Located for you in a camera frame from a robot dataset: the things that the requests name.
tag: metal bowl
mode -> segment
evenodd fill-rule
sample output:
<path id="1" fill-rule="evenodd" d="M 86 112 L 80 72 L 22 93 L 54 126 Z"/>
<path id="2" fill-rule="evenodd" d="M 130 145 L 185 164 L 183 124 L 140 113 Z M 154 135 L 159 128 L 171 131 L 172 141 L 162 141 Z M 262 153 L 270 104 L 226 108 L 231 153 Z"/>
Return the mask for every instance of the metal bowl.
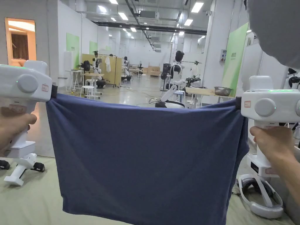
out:
<path id="1" fill-rule="evenodd" d="M 225 88 L 225 87 L 214 87 L 214 93 L 216 95 L 222 95 L 222 96 L 229 96 L 231 93 L 231 88 Z"/>

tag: blue cloth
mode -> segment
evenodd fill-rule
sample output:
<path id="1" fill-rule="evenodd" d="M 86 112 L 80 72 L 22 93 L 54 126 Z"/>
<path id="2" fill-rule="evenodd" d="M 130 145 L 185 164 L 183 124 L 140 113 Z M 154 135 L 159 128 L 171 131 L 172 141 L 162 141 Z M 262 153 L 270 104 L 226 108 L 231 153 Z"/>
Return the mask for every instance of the blue cloth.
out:
<path id="1" fill-rule="evenodd" d="M 141 108 L 46 103 L 63 210 L 136 225 L 225 225 L 247 120 L 235 100 Z"/>

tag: black robot head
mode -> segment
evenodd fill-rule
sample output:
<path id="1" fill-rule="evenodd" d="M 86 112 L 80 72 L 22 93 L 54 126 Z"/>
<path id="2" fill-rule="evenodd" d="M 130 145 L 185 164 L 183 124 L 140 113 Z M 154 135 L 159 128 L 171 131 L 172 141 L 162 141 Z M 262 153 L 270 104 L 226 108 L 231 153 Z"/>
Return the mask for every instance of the black robot head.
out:
<path id="1" fill-rule="evenodd" d="M 182 52 L 182 51 L 177 51 L 176 52 L 176 56 L 175 56 L 175 60 L 177 61 L 177 62 L 181 62 L 182 60 L 183 60 L 183 56 L 184 56 L 185 54 Z"/>

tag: security camera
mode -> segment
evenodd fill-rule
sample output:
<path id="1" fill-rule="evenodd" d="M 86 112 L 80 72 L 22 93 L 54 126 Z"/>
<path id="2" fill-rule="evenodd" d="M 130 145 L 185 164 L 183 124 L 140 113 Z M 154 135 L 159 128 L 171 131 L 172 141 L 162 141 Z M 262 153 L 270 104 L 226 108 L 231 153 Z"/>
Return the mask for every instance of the security camera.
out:
<path id="1" fill-rule="evenodd" d="M 212 11 L 206 11 L 206 15 L 210 16 L 212 14 Z"/>

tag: human hand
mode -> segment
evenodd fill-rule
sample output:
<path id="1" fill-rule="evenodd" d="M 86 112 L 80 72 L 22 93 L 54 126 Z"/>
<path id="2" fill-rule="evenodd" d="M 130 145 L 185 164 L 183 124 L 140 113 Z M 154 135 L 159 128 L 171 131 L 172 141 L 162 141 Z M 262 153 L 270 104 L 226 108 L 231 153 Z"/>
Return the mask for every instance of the human hand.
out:
<path id="1" fill-rule="evenodd" d="M 287 127 L 272 127 L 261 129 L 251 127 L 250 133 L 255 137 L 259 149 L 272 163 L 276 164 L 281 159 L 294 158 L 293 132 Z"/>
<path id="2" fill-rule="evenodd" d="M 20 114 L 9 108 L 0 108 L 0 156 L 11 142 L 11 140 L 25 129 L 29 124 L 35 124 L 37 117 L 33 114 Z"/>

